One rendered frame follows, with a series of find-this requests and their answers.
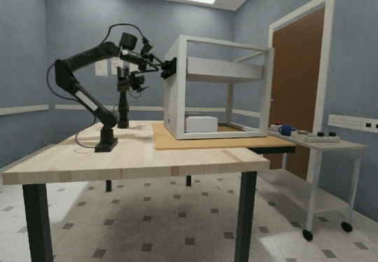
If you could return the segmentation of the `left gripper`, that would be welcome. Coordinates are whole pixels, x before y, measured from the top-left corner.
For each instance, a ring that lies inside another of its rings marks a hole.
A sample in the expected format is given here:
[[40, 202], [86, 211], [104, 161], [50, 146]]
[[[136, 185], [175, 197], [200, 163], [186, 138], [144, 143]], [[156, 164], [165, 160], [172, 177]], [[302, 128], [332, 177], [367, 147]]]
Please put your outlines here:
[[128, 88], [132, 87], [132, 89], [136, 90], [137, 93], [141, 92], [145, 88], [148, 88], [148, 87], [141, 88], [140, 82], [138, 81], [137, 76], [135, 76], [135, 74], [140, 74], [141, 72], [138, 72], [137, 70], [135, 70], [135, 71], [131, 71], [130, 73], [131, 73], [131, 75], [129, 75], [129, 78], [124, 80], [125, 87], [128, 87]]

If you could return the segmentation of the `tan cardboard sheet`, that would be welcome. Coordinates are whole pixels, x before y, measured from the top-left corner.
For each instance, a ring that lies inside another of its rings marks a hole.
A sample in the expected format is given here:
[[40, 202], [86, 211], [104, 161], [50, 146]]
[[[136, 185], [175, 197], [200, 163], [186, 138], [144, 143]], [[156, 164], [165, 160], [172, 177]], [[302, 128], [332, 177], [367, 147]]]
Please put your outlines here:
[[[152, 123], [152, 125], [156, 151], [296, 146], [296, 144], [292, 142], [288, 142], [286, 140], [279, 139], [270, 135], [267, 135], [267, 137], [231, 137], [177, 140], [175, 136], [164, 126], [164, 123]], [[231, 126], [218, 125], [217, 132], [246, 131]]]

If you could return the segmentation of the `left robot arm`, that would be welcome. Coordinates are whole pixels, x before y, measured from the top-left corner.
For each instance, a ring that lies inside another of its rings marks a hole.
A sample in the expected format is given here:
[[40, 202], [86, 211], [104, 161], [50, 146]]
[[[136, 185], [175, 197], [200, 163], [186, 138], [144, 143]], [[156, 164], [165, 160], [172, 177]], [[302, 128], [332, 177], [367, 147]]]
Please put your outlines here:
[[[120, 68], [117, 67], [117, 76], [118, 76], [118, 83], [116, 83], [116, 89], [118, 92], [120, 92], [120, 100], [118, 105], [118, 112], [120, 113], [120, 119], [119, 123], [126, 123], [129, 119], [127, 118], [127, 112], [130, 110], [130, 106], [127, 105], [127, 98], [126, 98], [126, 92], [130, 90], [130, 88], [125, 87], [124, 80], [129, 78], [129, 67]], [[145, 77], [137, 76], [138, 81], [140, 84], [144, 84]], [[124, 80], [123, 80], [124, 79]]]

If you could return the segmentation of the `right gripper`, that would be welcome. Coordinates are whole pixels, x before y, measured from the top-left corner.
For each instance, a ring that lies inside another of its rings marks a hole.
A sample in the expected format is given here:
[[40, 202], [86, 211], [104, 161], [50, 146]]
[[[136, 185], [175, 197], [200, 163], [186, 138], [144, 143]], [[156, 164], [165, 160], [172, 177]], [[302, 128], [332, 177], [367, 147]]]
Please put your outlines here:
[[[129, 56], [129, 62], [135, 65], [138, 65], [138, 70], [141, 70], [141, 73], [147, 73], [147, 72], [153, 72], [153, 71], [159, 71], [158, 66], [164, 66], [164, 63], [154, 54], [154, 53], [145, 53], [144, 47], [148, 43], [146, 39], [142, 41], [144, 44], [143, 48], [141, 49], [141, 54], [133, 52]], [[150, 58], [150, 59], [149, 59]], [[153, 64], [154, 58], [160, 62], [161, 64]], [[149, 60], [148, 60], [149, 59]], [[147, 64], [150, 65], [150, 67], [154, 67], [155, 69], [149, 69], [147, 70]]]

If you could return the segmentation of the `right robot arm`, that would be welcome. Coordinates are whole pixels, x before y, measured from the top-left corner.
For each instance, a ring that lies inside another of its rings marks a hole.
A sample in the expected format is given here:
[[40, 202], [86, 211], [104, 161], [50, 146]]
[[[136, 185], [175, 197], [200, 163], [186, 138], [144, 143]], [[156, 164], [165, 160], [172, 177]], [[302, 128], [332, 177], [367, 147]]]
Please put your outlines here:
[[86, 106], [103, 124], [100, 130], [101, 141], [95, 146], [95, 150], [109, 150], [117, 142], [118, 138], [113, 137], [112, 128], [116, 126], [118, 117], [92, 97], [80, 85], [73, 72], [112, 57], [120, 57], [121, 60], [130, 63], [130, 54], [133, 53], [131, 50], [135, 49], [137, 40], [136, 36], [123, 32], [119, 46], [107, 41], [74, 57], [55, 60], [56, 84]]

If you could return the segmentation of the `white server rack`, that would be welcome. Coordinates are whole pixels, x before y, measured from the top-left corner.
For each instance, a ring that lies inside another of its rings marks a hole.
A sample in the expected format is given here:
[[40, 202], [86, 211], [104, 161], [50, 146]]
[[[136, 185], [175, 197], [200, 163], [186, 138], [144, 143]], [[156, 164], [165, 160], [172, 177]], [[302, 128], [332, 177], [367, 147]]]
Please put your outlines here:
[[[214, 61], [212, 59], [197, 57], [187, 58], [187, 42], [256, 50], [257, 52], [233, 61]], [[265, 55], [264, 66], [235, 63], [240, 60], [246, 61], [261, 55]], [[267, 137], [274, 48], [180, 34], [165, 57], [165, 60], [172, 60], [174, 57], [177, 57], [176, 73], [164, 80], [164, 126], [177, 140]], [[186, 81], [227, 83], [225, 122], [218, 122], [217, 118], [200, 113], [185, 113]], [[234, 84], [251, 81], [262, 81], [259, 131], [252, 127], [232, 123]], [[218, 125], [231, 126], [246, 132], [217, 132]]]

